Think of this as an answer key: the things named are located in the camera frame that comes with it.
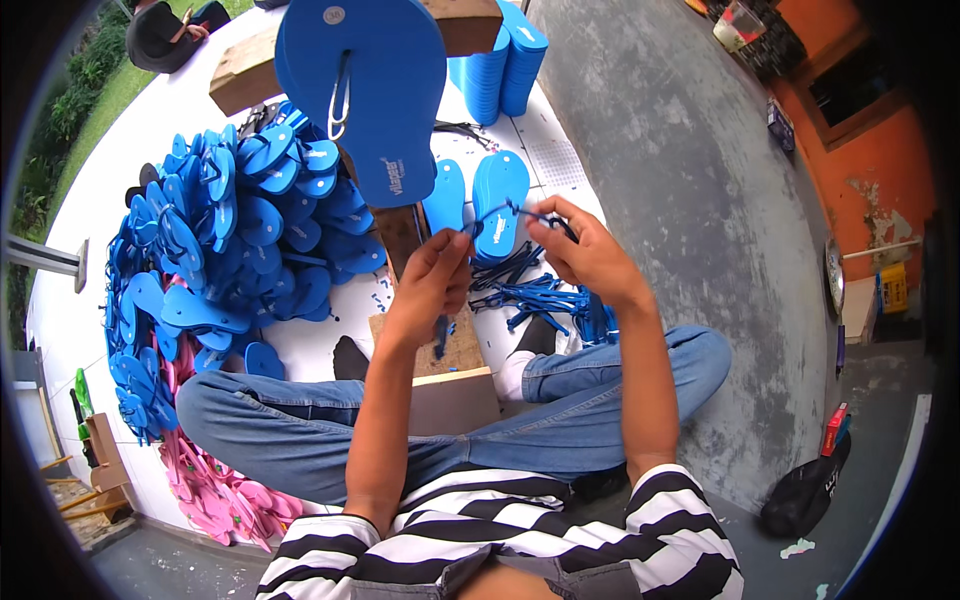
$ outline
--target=red box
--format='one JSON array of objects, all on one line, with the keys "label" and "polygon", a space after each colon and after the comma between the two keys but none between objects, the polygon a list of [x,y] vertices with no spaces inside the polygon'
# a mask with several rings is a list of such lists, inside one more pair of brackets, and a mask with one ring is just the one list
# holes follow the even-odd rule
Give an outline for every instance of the red box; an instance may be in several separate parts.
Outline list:
[{"label": "red box", "polygon": [[843,418],[846,415],[847,402],[840,402],[840,406],[833,411],[833,417],[831,417],[830,422],[827,423],[827,436],[824,437],[824,447],[820,450],[823,456],[833,454],[833,447],[837,441],[837,430],[840,428],[840,423],[843,422]]}]

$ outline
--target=yellow box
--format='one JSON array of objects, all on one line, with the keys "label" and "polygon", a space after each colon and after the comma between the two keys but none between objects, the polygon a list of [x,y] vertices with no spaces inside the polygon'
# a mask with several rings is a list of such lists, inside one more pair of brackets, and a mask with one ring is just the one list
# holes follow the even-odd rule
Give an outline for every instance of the yellow box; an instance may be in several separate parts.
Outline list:
[{"label": "yellow box", "polygon": [[906,268],[903,263],[876,274],[876,304],[881,315],[906,310]]}]

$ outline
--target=white sock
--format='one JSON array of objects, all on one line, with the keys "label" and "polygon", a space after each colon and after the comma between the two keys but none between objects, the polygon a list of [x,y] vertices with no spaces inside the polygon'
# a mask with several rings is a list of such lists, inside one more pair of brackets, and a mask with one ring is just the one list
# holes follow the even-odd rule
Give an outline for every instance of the white sock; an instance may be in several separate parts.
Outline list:
[{"label": "white sock", "polygon": [[501,401],[523,401],[523,370],[536,357],[530,350],[518,350],[507,357],[500,371],[493,375],[493,388]]}]

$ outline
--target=window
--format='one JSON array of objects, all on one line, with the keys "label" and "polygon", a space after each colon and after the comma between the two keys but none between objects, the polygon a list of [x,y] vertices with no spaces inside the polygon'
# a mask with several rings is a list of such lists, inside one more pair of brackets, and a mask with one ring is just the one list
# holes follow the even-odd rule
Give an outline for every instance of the window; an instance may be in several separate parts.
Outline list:
[{"label": "window", "polygon": [[863,25],[805,61],[790,82],[827,152],[906,104],[882,46]]}]

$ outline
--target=grass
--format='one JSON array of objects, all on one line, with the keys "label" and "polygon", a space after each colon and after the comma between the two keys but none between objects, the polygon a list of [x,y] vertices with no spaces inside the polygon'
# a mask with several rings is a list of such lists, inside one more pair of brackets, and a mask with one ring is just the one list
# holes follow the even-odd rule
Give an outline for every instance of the grass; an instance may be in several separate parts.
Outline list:
[{"label": "grass", "polygon": [[[191,2],[191,0],[169,0],[169,4],[174,14],[183,14],[188,6],[191,4],[197,6],[199,3]],[[253,0],[221,0],[221,4],[224,5],[230,16],[234,17],[250,9],[253,6]],[[84,167],[87,157],[90,156],[90,153],[93,152],[97,143],[100,142],[104,133],[110,129],[113,122],[117,120],[117,117],[133,102],[137,94],[154,80],[155,76],[155,73],[136,68],[129,60],[124,60],[120,68],[110,76],[100,93],[97,106],[87,117],[80,134],[77,136],[77,141],[70,148],[70,154],[67,155],[63,164],[63,172],[57,181],[57,191],[54,193],[54,198],[50,202],[50,208],[47,212],[47,230],[41,239],[46,239],[46,235],[50,232],[50,227],[53,226],[54,219],[57,218],[57,213],[63,204],[63,199],[66,198],[66,193],[70,191],[70,186],[73,185],[77,174]]]}]

